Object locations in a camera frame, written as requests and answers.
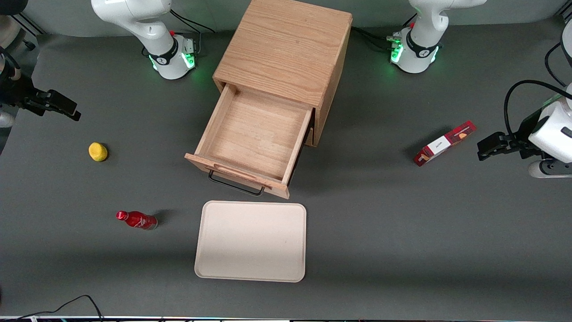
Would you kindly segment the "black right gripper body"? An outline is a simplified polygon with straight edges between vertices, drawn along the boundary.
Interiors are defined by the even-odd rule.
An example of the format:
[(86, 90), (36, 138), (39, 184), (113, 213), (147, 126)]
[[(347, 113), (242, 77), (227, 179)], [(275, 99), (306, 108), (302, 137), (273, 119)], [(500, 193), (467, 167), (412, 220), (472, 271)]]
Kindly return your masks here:
[(43, 90), (35, 88), (30, 78), (20, 77), (12, 80), (9, 77), (0, 83), (0, 102), (2, 105), (15, 106), (29, 110), (34, 114), (45, 114), (48, 110)]

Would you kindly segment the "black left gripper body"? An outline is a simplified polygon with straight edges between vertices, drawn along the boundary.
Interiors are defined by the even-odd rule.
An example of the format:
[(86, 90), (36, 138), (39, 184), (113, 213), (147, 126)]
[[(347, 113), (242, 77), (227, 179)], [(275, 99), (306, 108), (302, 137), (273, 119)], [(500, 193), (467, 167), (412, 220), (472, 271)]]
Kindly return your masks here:
[(529, 131), (507, 130), (507, 147), (504, 154), (517, 153), (521, 159), (543, 157), (543, 152), (529, 140)]

